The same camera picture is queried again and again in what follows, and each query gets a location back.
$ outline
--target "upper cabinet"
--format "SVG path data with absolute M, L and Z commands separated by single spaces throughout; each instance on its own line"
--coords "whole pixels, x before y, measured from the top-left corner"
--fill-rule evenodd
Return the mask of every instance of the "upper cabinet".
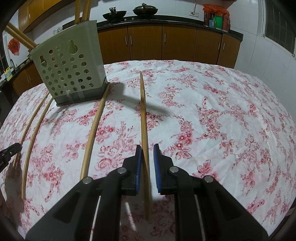
M 30 32 L 43 20 L 75 0 L 27 0 L 19 8 L 19 29 Z
M 218 65 L 234 68 L 239 53 L 240 41 L 227 34 L 223 34 Z
M 161 24 L 128 27 L 131 60 L 161 60 Z
M 196 33 L 193 61 L 206 64 L 217 64 L 221 39 L 222 34 L 198 29 Z
M 196 27 L 163 24 L 162 59 L 193 61 Z
M 29 3 L 29 24 L 34 22 L 42 13 L 44 13 L 43 0 L 31 1 Z
M 101 31 L 98 36 L 104 64 L 131 60 L 126 26 Z

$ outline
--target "orange plastic bag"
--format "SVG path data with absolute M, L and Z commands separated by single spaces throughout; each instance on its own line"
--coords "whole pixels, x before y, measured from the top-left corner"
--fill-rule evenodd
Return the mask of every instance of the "orange plastic bag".
M 213 13 L 217 16 L 223 16 L 225 14 L 229 16 L 229 12 L 227 11 L 227 9 L 222 6 L 212 4 L 204 4 L 203 6 L 204 12 Z
M 20 55 L 20 42 L 13 38 L 8 43 L 8 49 L 13 53 L 13 55 Z

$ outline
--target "silver bolt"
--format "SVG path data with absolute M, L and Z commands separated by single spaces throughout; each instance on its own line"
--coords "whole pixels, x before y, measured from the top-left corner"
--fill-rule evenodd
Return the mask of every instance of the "silver bolt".
M 175 167 L 175 166 L 172 166 L 172 167 L 170 167 L 170 171 L 171 171 L 172 173 L 176 173 L 176 172 L 179 171 L 179 168 L 177 168 L 177 167 Z
M 89 184 L 89 183 L 91 183 L 91 177 L 85 177 L 85 178 L 83 178 L 83 179 L 82 179 L 82 182 L 83 182 L 84 184 Z
M 126 173 L 126 168 L 124 168 L 124 167 L 120 167 L 120 168 L 117 169 L 117 172 L 118 172 L 119 174 Z
M 214 179 L 212 176 L 205 176 L 204 177 L 204 180 L 207 182 L 207 183 L 211 183 Z

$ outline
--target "window frame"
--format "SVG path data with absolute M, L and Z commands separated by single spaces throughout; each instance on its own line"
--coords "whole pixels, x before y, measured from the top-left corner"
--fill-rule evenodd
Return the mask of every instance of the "window frame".
M 276 45 L 277 47 L 281 48 L 283 51 L 285 51 L 289 56 L 296 59 L 296 40 L 295 40 L 295 47 L 294 47 L 294 54 L 292 54 L 290 51 L 288 51 L 286 48 L 278 44 L 277 42 L 273 41 L 272 39 L 265 36 L 265 29 L 266 29 L 266 0 L 262 0 L 262 29 L 261 29 L 261 37 L 266 39 L 267 41 L 271 42 L 272 44 Z

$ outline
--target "floral tablecloth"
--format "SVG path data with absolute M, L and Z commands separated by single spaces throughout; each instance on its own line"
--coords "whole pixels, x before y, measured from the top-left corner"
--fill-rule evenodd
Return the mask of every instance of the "floral tablecloth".
M 89 176 L 100 178 L 134 155 L 141 142 L 139 72 L 147 102 L 152 221 L 137 197 L 123 197 L 121 240 L 174 240 L 171 196 L 157 193 L 153 145 L 196 177 L 213 176 L 271 234 L 296 196 L 295 124 L 258 78 L 216 65 L 182 61 L 128 61 L 105 65 L 111 82 L 96 133 Z M 0 130 L 0 149 L 18 142 L 41 99 L 44 84 L 26 91 Z M 88 134 L 99 102 L 57 107 L 52 102 L 35 140 L 20 197 L 25 138 L 15 179 L 11 165 L 0 178 L 3 196 L 24 235 L 78 181 Z

